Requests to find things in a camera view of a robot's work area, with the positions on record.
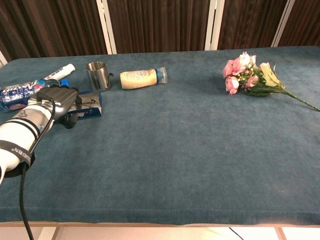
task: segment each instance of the pink flower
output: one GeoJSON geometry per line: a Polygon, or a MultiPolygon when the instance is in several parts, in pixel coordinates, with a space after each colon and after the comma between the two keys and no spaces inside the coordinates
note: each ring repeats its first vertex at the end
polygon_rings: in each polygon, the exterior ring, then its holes
{"type": "Polygon", "coordinates": [[[233,61],[232,74],[234,76],[237,76],[238,74],[243,73],[248,68],[249,63],[250,56],[246,51],[244,51],[238,58],[233,61]]]}
{"type": "Polygon", "coordinates": [[[226,63],[226,65],[225,65],[225,67],[224,67],[224,69],[223,69],[223,71],[222,71],[224,78],[225,78],[226,76],[232,74],[232,72],[233,72],[233,70],[234,70],[234,68],[233,68],[233,63],[234,63],[233,60],[229,60],[229,61],[226,63]]]}
{"type": "Polygon", "coordinates": [[[236,94],[238,91],[239,82],[235,76],[228,76],[225,80],[225,90],[232,94],[236,94]]]}
{"type": "Polygon", "coordinates": [[[248,82],[245,84],[245,86],[247,88],[252,88],[257,84],[258,80],[259,78],[257,75],[251,76],[249,77],[248,82]]]}

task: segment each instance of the green leaf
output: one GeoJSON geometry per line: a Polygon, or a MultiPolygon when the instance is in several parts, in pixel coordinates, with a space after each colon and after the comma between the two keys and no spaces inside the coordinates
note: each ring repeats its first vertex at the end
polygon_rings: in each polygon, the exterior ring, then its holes
{"type": "Polygon", "coordinates": [[[247,94],[255,97],[266,97],[270,95],[270,92],[247,91],[247,94]]]}
{"type": "Polygon", "coordinates": [[[266,86],[263,82],[258,82],[255,86],[249,87],[248,90],[256,93],[277,93],[278,87],[266,86]]]}

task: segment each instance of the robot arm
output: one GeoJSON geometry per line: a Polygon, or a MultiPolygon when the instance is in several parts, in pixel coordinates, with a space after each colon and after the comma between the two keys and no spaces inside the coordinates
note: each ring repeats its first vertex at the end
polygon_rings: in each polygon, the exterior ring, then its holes
{"type": "Polygon", "coordinates": [[[5,176],[20,175],[23,162],[31,166],[38,142],[54,122],[66,128],[76,124],[77,116],[69,117],[67,112],[78,99],[76,89],[44,87],[28,100],[28,106],[0,125],[0,184],[5,176]]]}

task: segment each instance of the black strap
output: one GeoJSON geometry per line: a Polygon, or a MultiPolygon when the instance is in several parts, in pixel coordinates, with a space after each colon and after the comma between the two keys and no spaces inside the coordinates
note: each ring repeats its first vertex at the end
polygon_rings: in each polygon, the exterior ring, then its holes
{"type": "MultiPolygon", "coordinates": [[[[32,157],[31,157],[31,166],[32,166],[32,164],[34,163],[35,160],[36,160],[35,153],[33,153],[32,157]]],[[[24,161],[20,162],[18,164],[18,166],[16,166],[16,168],[14,168],[14,169],[12,169],[10,171],[6,171],[5,174],[4,174],[4,177],[5,178],[13,178],[13,177],[21,175],[22,169],[24,168],[24,165],[25,165],[24,161]]]]}
{"type": "Polygon", "coordinates": [[[34,129],[36,130],[36,132],[38,133],[38,136],[40,136],[40,130],[39,128],[32,122],[30,121],[29,119],[27,118],[24,118],[24,117],[13,117],[11,118],[10,120],[15,120],[15,119],[19,119],[19,120],[23,120],[23,121],[26,121],[28,124],[32,125],[34,127],[34,129]]]}
{"type": "Polygon", "coordinates": [[[0,149],[6,150],[9,153],[16,155],[21,161],[25,161],[29,167],[31,165],[31,153],[20,147],[19,145],[5,140],[0,140],[0,149]]]}
{"type": "Polygon", "coordinates": [[[20,125],[22,125],[22,126],[24,126],[24,127],[26,127],[27,129],[29,129],[30,130],[30,132],[33,134],[33,136],[34,136],[34,140],[37,140],[37,135],[36,135],[36,133],[35,133],[35,131],[33,131],[33,129],[29,126],[29,125],[27,125],[27,124],[25,124],[24,122],[21,122],[21,121],[15,121],[15,120],[9,120],[9,121],[6,121],[4,124],[9,124],[9,123],[15,123],[15,124],[20,124],[20,125]]]}

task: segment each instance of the table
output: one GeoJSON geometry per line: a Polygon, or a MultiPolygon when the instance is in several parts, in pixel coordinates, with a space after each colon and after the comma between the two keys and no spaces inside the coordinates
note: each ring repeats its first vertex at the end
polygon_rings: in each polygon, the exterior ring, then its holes
{"type": "MultiPolygon", "coordinates": [[[[320,106],[320,47],[247,49],[276,62],[289,91],[320,106]]],[[[102,117],[55,125],[27,171],[31,222],[320,224],[320,113],[284,95],[229,96],[221,71],[242,49],[17,59],[0,85],[68,63],[73,87],[106,62],[102,117]],[[121,89],[123,71],[166,67],[168,84],[121,89]]],[[[15,112],[1,113],[0,123],[15,112]]],[[[21,221],[20,178],[0,186],[0,222],[21,221]]]]}

